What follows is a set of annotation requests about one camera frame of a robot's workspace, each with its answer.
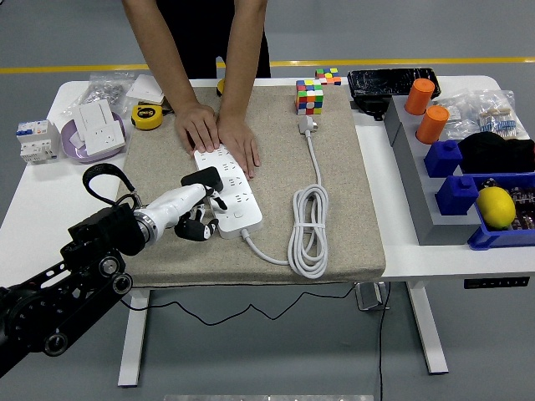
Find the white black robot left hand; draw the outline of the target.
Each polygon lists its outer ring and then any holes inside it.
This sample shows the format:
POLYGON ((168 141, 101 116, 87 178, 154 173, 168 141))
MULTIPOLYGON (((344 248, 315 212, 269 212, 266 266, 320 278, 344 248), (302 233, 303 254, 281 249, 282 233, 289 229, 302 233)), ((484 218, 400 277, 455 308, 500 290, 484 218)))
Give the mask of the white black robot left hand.
POLYGON ((161 239, 165 229, 176 226, 183 215, 205 198, 214 199, 220 209, 227 210, 227 205, 219 192, 200 183, 168 190, 148 206, 136 209, 136 220, 140 227, 144 226, 148 232, 148 238, 145 241, 150 245, 156 243, 161 239))

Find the person's right hand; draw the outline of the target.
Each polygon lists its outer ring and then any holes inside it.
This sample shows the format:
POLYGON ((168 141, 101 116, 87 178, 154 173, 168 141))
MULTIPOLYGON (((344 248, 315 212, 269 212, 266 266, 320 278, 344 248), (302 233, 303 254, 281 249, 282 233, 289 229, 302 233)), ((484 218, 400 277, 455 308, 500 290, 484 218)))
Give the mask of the person's right hand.
POLYGON ((176 133, 189 155, 196 150, 211 152, 219 147, 216 117, 211 107, 189 102, 179 106, 175 115, 176 133))

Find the person's left hand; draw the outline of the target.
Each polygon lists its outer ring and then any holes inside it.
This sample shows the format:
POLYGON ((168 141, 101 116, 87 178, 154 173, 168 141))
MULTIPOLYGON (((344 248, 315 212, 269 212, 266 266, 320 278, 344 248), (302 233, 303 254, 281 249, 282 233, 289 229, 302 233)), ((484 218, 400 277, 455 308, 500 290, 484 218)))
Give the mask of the person's left hand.
POLYGON ((255 135, 244 118, 220 114, 217 118, 217 133, 246 178, 252 179, 261 161, 255 135))

